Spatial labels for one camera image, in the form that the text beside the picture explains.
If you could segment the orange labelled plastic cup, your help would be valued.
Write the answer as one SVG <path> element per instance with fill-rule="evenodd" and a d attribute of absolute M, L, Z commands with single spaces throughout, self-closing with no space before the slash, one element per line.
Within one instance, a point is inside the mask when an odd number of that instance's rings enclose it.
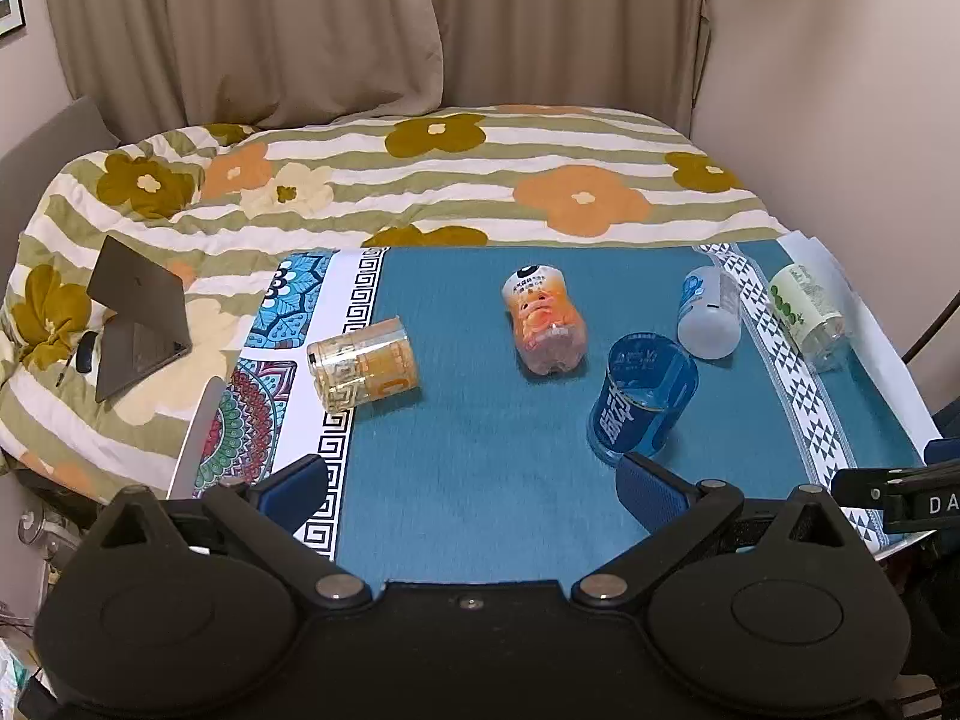
<path fill-rule="evenodd" d="M 558 268 L 521 266 L 503 284 L 501 298 L 517 354 L 532 374 L 566 374 L 579 366 L 586 352 L 586 324 Z"/>

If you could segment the blue labelled plastic cup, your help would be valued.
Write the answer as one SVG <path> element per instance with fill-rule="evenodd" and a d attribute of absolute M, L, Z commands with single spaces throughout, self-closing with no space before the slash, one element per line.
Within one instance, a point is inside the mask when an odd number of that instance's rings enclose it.
<path fill-rule="evenodd" d="M 630 333 L 608 351 L 604 383 L 587 422 L 587 442 L 605 465 L 630 452 L 652 458 L 697 393 L 697 363 L 658 333 Z"/>

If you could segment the grey bed headboard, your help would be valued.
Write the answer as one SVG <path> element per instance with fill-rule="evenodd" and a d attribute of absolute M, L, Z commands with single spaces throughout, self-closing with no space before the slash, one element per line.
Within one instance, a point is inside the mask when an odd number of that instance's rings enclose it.
<path fill-rule="evenodd" d="M 0 271 L 7 281 L 18 252 L 18 238 L 60 169 L 78 156 L 119 144 L 103 116 L 86 96 L 76 99 L 2 158 Z"/>

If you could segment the teal patterned tablecloth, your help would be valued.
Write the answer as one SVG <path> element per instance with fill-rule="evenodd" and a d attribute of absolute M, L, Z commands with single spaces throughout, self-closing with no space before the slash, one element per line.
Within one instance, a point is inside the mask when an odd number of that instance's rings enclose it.
<path fill-rule="evenodd" d="M 777 242 L 677 249 L 314 250 L 285 257 L 213 415 L 194 491 L 257 481 L 308 454 L 327 493 L 302 543 L 371 585 L 573 582 L 640 541 L 615 476 L 587 442 L 612 344 L 672 337 L 683 278 L 703 265 L 742 291 L 742 337 L 700 383 L 662 463 L 752 497 L 828 484 L 841 468 L 918 465 L 854 353 L 812 372 L 771 314 L 766 285 L 788 263 Z M 516 355 L 501 288 L 524 265 L 560 268 L 587 325 L 573 372 L 533 376 Z M 415 390 L 327 415 L 309 343 L 400 320 Z"/>

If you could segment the beige curtain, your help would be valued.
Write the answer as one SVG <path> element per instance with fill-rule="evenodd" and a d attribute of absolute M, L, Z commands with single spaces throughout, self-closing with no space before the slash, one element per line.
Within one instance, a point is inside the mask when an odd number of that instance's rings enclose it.
<path fill-rule="evenodd" d="M 706 0 L 47 0 L 71 94 L 183 125 L 550 104 L 692 120 Z"/>

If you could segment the black computer mouse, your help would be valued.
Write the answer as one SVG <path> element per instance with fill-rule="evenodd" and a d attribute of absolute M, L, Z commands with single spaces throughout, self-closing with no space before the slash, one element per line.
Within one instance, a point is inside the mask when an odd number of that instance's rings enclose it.
<path fill-rule="evenodd" d="M 76 371 L 80 372 L 82 376 L 86 376 L 93 369 L 93 358 L 94 351 L 96 351 L 96 343 L 98 343 L 98 333 L 89 330 L 89 332 L 83 333 L 82 338 L 78 341 L 75 349 L 75 367 Z"/>

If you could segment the floral striped quilt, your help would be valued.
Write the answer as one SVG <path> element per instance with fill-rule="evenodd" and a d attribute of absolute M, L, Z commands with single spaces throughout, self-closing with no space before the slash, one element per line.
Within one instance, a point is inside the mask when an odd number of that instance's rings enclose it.
<path fill-rule="evenodd" d="M 2 450 L 104 502 L 174 478 L 206 384 L 228 377 L 290 255 L 386 245 L 659 247 L 763 241 L 750 188 L 649 115 L 449 107 L 256 130 L 191 125 L 68 161 L 18 227 L 2 288 Z M 106 239 L 181 278 L 192 348 L 116 403 L 78 344 Z"/>

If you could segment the yellow orange labelled cup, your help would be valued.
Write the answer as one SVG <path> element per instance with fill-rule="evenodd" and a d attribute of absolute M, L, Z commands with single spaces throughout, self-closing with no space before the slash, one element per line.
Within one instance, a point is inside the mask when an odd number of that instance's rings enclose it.
<path fill-rule="evenodd" d="M 391 317 L 370 327 L 314 341 L 309 369 L 331 415 L 418 387 L 418 367 L 404 324 Z"/>

